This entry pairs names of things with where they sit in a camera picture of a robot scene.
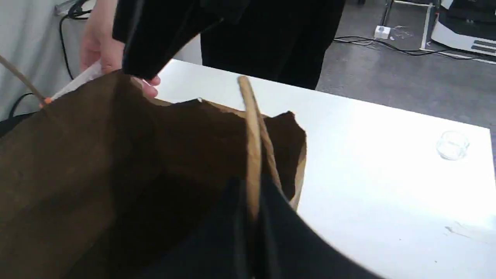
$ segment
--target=glass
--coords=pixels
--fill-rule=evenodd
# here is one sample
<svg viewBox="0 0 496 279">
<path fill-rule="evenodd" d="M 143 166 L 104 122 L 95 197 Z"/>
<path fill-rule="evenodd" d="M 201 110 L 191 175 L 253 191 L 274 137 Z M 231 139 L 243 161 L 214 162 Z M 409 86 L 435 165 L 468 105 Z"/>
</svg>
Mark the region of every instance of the glass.
<svg viewBox="0 0 496 279">
<path fill-rule="evenodd" d="M 469 145 L 466 136 L 459 132 L 448 131 L 444 132 L 437 142 L 437 152 L 443 159 L 456 161 L 467 155 Z"/>
</svg>

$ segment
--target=power outlet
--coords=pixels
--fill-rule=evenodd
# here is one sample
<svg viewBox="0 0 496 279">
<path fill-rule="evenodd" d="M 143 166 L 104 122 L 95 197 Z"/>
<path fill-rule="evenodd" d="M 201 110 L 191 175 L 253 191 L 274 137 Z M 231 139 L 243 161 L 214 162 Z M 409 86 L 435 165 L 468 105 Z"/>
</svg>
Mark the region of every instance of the power outlet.
<svg viewBox="0 0 496 279">
<path fill-rule="evenodd" d="M 69 12 L 70 7 L 74 5 L 77 0 L 68 0 L 58 5 L 55 5 L 55 14 L 65 16 Z M 89 0 L 83 4 L 83 10 L 91 10 L 95 6 L 96 0 Z"/>
</svg>

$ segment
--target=gray floor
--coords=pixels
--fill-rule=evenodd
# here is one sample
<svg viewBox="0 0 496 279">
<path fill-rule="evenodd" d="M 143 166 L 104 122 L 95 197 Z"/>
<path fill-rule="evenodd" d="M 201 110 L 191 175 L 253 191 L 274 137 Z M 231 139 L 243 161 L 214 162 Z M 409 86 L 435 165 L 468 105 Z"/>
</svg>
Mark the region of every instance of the gray floor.
<svg viewBox="0 0 496 279">
<path fill-rule="evenodd" d="M 371 37 L 384 0 L 349 0 L 337 36 Z M 402 49 L 418 49 L 426 8 L 393 6 L 388 26 Z M 317 90 L 491 129 L 496 155 L 496 65 L 428 55 L 412 57 L 380 46 L 333 43 Z"/>
</svg>

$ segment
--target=white machine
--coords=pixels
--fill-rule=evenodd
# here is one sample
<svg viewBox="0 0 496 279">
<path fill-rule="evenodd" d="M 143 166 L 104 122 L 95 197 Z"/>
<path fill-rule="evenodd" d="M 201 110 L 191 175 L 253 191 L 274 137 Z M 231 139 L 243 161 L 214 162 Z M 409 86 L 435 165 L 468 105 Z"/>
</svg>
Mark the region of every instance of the white machine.
<svg viewBox="0 0 496 279">
<path fill-rule="evenodd" d="M 496 0 L 441 0 L 431 38 L 451 48 L 496 56 Z"/>
</svg>

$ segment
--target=white table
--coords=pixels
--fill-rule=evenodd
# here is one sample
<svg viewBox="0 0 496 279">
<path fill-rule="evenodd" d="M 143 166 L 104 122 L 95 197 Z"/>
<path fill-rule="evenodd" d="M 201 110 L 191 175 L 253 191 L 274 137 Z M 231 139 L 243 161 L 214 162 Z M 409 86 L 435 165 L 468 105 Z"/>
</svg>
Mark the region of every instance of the white table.
<svg viewBox="0 0 496 279">
<path fill-rule="evenodd" d="M 244 109 L 238 75 L 181 61 L 159 99 Z M 251 78 L 262 113 L 296 114 L 308 154 L 299 215 L 348 257 L 394 279 L 496 278 L 496 190 L 488 129 Z M 467 156 L 441 159 L 445 131 Z"/>
</svg>

